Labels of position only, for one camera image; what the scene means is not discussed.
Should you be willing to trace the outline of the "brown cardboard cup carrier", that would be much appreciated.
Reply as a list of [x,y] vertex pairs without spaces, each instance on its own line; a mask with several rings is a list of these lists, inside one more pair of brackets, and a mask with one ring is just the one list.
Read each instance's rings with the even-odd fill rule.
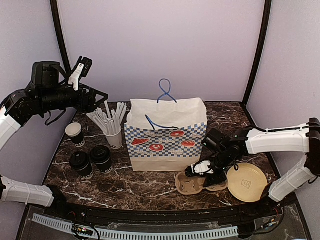
[[207,190],[209,192],[222,191],[228,187],[228,180],[208,187],[204,187],[204,183],[204,177],[187,177],[183,171],[179,172],[175,176],[175,186],[177,188],[177,191],[185,196],[199,194],[202,190]]

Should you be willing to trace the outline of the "black coffee cup lid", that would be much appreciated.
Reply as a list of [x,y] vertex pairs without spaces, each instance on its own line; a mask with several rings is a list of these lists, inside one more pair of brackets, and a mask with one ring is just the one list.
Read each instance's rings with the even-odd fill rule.
[[82,170],[87,167],[90,160],[88,154],[83,151],[76,151],[69,159],[69,164],[74,170]]

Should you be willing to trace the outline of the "black and white paper cup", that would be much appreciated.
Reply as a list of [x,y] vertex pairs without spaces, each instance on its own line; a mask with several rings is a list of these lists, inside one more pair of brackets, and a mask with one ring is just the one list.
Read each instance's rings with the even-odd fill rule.
[[94,175],[89,155],[84,151],[74,152],[69,159],[69,164],[82,179],[90,179]]

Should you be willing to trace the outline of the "blue checkered paper bag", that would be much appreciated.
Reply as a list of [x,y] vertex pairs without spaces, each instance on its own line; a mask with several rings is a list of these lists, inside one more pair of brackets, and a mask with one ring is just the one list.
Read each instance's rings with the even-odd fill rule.
[[199,97],[131,99],[124,135],[135,172],[179,172],[198,162],[207,132],[207,108]]

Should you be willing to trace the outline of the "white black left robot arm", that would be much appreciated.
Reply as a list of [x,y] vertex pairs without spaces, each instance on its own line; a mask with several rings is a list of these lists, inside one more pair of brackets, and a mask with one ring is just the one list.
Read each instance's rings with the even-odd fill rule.
[[[27,87],[14,91],[0,104],[0,146],[3,148],[33,116],[44,118],[46,113],[55,110],[64,114],[68,108],[94,112],[109,96],[80,82],[88,75],[92,64],[91,59],[81,56],[71,74],[67,74],[59,62],[35,62]],[[0,177],[0,200],[50,207],[60,218],[67,218],[71,213],[58,187],[19,182],[3,175]]]

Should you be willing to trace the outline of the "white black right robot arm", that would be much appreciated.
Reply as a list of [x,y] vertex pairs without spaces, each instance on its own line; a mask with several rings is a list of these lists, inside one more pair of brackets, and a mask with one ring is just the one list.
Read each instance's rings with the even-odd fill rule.
[[320,121],[310,118],[307,123],[285,128],[262,129],[248,126],[228,137],[213,128],[202,145],[216,153],[210,160],[193,166],[192,172],[210,175],[214,180],[223,170],[242,156],[272,152],[300,152],[306,156],[280,179],[265,187],[255,213],[266,217],[287,195],[312,183],[320,176]]

